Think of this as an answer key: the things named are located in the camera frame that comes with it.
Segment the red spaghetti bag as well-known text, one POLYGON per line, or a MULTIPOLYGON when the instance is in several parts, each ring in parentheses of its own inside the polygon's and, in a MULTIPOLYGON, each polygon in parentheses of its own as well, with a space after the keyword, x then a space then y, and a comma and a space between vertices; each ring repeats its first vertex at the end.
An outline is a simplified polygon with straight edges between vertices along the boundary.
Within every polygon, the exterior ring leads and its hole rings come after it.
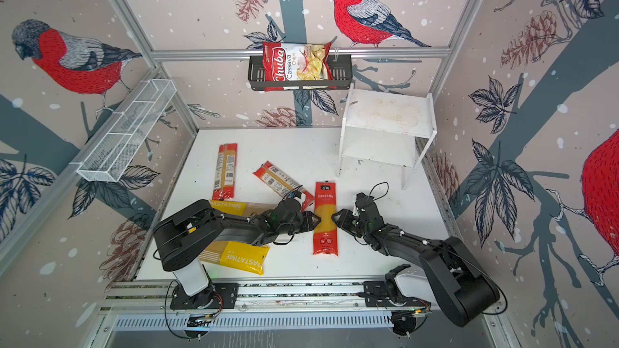
POLYGON ((224 143, 219 146, 212 194, 215 201, 231 200, 235 196, 237 152, 237 143, 224 143))
POLYGON ((320 217, 321 222, 314 229, 314 254, 337 256, 338 227, 332 220, 337 212, 335 182, 317 182, 315 185, 314 214, 320 217))
POLYGON ((293 190, 301 193, 301 208, 303 210, 309 209, 314 204, 315 198, 312 193, 269 161, 262 164, 253 172, 253 175, 281 198, 284 198, 293 190))

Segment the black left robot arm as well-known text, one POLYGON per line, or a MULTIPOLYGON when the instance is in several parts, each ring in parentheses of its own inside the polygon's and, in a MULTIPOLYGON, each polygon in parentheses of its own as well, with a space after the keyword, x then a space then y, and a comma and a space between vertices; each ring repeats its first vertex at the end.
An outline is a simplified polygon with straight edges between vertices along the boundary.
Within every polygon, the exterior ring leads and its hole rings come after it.
POLYGON ((166 272, 177 279, 189 297, 208 293, 211 279, 198 256, 215 241, 232 241, 262 247, 281 235, 312 232, 321 223, 302 209, 301 199, 290 193, 274 209, 249 217, 226 214, 201 199, 159 222, 153 230, 154 255, 166 272))

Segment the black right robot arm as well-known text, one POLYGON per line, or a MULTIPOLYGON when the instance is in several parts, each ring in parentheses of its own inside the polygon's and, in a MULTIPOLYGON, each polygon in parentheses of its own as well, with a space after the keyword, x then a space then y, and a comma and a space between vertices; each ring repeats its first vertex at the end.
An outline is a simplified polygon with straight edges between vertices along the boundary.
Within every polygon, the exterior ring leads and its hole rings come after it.
POLYGON ((426 239, 388 224, 374 197, 365 193, 357 194, 355 208, 342 209, 331 219, 374 251, 420 267, 438 307, 454 325, 466 326, 501 298, 500 288, 459 238, 426 239))

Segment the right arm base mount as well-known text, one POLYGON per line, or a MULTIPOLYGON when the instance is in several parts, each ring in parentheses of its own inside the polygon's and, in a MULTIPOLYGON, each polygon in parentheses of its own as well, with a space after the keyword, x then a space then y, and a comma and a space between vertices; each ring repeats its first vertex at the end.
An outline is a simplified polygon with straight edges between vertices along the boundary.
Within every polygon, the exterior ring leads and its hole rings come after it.
POLYGON ((430 309, 430 302, 417 297, 404 296, 394 280, 364 281, 357 296, 364 299, 367 307, 421 307, 430 309))

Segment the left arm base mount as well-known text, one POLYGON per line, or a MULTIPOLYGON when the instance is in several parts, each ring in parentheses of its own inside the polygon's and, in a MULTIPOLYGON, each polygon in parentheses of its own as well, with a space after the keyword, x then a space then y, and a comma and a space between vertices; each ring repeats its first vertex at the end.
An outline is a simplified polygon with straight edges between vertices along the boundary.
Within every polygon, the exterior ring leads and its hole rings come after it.
POLYGON ((189 296, 182 285, 172 291, 170 309, 234 309, 240 286, 237 283, 211 283, 200 293, 189 296))

